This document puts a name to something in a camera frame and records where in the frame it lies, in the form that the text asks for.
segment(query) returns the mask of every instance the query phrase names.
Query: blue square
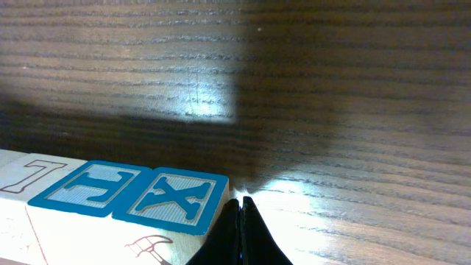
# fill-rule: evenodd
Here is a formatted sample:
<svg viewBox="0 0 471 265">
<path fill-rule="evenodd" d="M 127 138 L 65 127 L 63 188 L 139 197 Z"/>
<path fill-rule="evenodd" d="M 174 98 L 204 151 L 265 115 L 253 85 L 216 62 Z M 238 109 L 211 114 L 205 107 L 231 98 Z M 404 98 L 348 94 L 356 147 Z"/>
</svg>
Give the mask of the blue square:
<svg viewBox="0 0 471 265">
<path fill-rule="evenodd" d="M 29 205 L 89 216 L 109 215 L 119 194 L 151 169 L 92 160 L 28 201 Z"/>
<path fill-rule="evenodd" d="M 164 230 L 204 235 L 217 209 L 227 177 L 157 168 L 137 177 L 120 195 L 113 218 Z"/>
</svg>

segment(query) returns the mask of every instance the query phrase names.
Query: letter x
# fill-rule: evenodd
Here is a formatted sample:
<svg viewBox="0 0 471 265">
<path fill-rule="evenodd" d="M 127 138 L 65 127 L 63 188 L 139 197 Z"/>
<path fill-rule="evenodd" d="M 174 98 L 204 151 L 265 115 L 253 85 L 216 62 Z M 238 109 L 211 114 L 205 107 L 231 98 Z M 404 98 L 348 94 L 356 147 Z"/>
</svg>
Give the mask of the letter x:
<svg viewBox="0 0 471 265">
<path fill-rule="evenodd" d="M 196 197 L 197 199 L 203 199 L 206 196 L 211 184 L 203 183 L 201 186 L 198 187 L 186 188 L 183 190 L 175 191 L 166 182 L 166 180 L 166 177 L 161 177 L 153 187 L 155 189 L 163 189 L 163 191 L 165 191 L 165 194 L 155 195 L 152 192 L 146 194 L 146 196 L 141 200 L 141 202 L 139 202 L 138 206 L 136 206 L 135 210 L 142 211 L 148 207 L 152 207 L 160 203 L 176 202 L 186 212 L 186 219 L 194 219 L 201 204 L 199 204 L 198 202 L 189 203 L 185 198 Z"/>
</svg>

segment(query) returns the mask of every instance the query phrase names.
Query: black object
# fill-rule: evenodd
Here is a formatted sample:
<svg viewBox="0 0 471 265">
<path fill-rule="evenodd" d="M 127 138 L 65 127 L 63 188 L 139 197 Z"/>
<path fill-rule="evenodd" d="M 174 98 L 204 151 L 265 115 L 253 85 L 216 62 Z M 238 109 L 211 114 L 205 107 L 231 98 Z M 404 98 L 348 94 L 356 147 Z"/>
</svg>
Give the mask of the black object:
<svg viewBox="0 0 471 265">
<path fill-rule="evenodd" d="M 242 209 L 231 199 L 222 209 L 206 242 L 187 265 L 292 264 L 276 245 L 251 197 Z"/>
</svg>

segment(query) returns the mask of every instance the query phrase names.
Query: red drawing on block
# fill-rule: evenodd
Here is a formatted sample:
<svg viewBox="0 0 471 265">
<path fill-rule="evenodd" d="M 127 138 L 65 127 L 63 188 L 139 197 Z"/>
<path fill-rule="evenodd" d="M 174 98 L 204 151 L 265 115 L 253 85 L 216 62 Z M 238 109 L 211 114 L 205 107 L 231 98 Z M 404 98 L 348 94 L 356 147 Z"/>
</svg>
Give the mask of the red drawing on block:
<svg viewBox="0 0 471 265">
<path fill-rule="evenodd" d="M 154 257 L 160 265 L 171 265 L 168 261 L 164 260 L 161 255 L 159 255 L 155 251 L 155 245 L 159 243 L 167 243 L 171 244 L 173 241 L 165 236 L 159 235 L 152 235 L 152 236 L 144 236 L 140 239 L 134 241 L 134 243 L 127 244 L 124 247 L 129 247 L 135 254 L 136 258 L 139 257 L 140 254 L 144 252 L 148 252 L 152 257 Z"/>
<path fill-rule="evenodd" d="M 24 179 L 18 181 L 17 183 L 6 185 L 5 187 L 0 188 L 0 191 L 19 194 L 23 192 L 27 186 L 35 183 L 36 181 L 40 180 L 42 177 L 53 172 L 54 170 L 61 169 L 67 165 L 68 164 L 66 163 L 57 163 L 57 162 L 45 161 L 45 160 L 34 160 L 31 163 L 28 163 L 27 165 L 25 165 L 24 167 L 40 167 L 42 169 L 36 171 L 30 176 L 25 177 Z"/>
</svg>

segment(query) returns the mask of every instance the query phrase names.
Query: tabletop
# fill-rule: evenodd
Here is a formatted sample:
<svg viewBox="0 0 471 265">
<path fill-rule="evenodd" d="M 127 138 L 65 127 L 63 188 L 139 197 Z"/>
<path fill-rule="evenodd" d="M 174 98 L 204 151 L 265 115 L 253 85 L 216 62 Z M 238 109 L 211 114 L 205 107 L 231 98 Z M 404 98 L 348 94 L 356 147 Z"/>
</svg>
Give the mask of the tabletop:
<svg viewBox="0 0 471 265">
<path fill-rule="evenodd" d="M 470 264 L 468 1 L 0 3 L 0 148 L 226 174 L 294 264 Z"/>
</svg>

